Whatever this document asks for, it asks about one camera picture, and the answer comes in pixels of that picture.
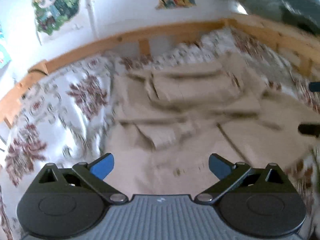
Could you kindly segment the beige hooded zip jacket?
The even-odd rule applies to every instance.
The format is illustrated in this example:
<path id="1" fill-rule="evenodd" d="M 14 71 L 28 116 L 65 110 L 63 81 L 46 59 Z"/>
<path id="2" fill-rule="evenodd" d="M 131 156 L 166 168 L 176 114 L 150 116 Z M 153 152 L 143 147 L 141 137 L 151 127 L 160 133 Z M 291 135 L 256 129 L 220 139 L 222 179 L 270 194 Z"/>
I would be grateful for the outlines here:
<path id="1" fill-rule="evenodd" d="M 106 182 L 127 196 L 197 195 L 218 179 L 208 167 L 217 153 L 253 167 L 286 168 L 314 139 L 298 133 L 319 115 L 271 90 L 238 53 L 209 63 L 132 70 L 114 79 L 116 125 Z"/>

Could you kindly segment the floral patterned bedspread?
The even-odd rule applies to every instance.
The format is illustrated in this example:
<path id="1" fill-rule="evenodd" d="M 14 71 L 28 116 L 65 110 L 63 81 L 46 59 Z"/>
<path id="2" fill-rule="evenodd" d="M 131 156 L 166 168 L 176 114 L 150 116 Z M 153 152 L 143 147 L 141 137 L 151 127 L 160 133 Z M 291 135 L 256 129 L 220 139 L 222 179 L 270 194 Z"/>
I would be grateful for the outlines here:
<path id="1" fill-rule="evenodd" d="M 235 28 L 212 31 L 196 44 L 182 43 L 158 56 L 131 59 L 108 51 L 73 62 L 29 90 L 12 125 L 7 150 L 1 154 L 1 239 L 22 237 L 17 205 L 46 163 L 70 168 L 110 152 L 117 75 L 209 63 L 228 52 L 241 54 L 269 89 L 319 115 L 319 96 L 309 92 L 308 80 L 272 48 Z M 306 204 L 307 217 L 299 232 L 303 239 L 319 238 L 319 140 L 313 139 L 301 158 L 281 167 Z"/>

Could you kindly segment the curled blue anime poster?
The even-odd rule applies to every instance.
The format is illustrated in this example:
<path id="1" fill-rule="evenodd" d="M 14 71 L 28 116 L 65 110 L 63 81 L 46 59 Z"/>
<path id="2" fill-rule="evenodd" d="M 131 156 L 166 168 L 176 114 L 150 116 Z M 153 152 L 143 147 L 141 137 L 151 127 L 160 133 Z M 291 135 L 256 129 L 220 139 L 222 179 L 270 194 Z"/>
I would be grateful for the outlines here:
<path id="1" fill-rule="evenodd" d="M 4 68 L 11 61 L 8 52 L 8 44 L 3 35 L 2 27 L 0 27 L 0 69 Z"/>

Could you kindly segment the anime boy green poster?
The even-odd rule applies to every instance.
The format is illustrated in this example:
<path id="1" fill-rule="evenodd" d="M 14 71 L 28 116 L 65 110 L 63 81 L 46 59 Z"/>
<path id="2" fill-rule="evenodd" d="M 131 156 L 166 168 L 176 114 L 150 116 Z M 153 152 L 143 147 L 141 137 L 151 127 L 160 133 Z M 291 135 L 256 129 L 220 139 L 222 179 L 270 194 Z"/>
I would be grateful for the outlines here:
<path id="1" fill-rule="evenodd" d="M 80 0 L 33 0 L 36 30 L 52 36 L 79 13 Z"/>

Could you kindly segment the wooden bed frame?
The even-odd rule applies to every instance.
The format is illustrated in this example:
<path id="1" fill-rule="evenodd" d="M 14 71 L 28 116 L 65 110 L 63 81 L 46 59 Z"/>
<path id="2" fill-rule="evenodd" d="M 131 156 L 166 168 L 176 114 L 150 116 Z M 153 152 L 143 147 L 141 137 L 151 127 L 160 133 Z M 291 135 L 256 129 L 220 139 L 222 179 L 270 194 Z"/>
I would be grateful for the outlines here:
<path id="1" fill-rule="evenodd" d="M 256 15 L 233 13 L 228 18 L 216 21 L 177 22 L 148 26 L 109 36 L 71 50 L 52 60 L 43 60 L 34 65 L 28 74 L 1 100 L 1 121 L 11 127 L 15 115 L 21 109 L 20 99 L 27 90 L 43 77 L 65 65 L 126 44 L 135 44 L 138 46 L 140 55 L 150 56 L 156 52 L 152 42 L 157 38 L 168 38 L 174 46 L 182 42 L 195 43 L 199 41 L 202 34 L 224 27 L 234 27 L 252 35 L 258 41 L 279 52 L 304 76 L 314 75 L 319 71 L 318 36 Z"/>

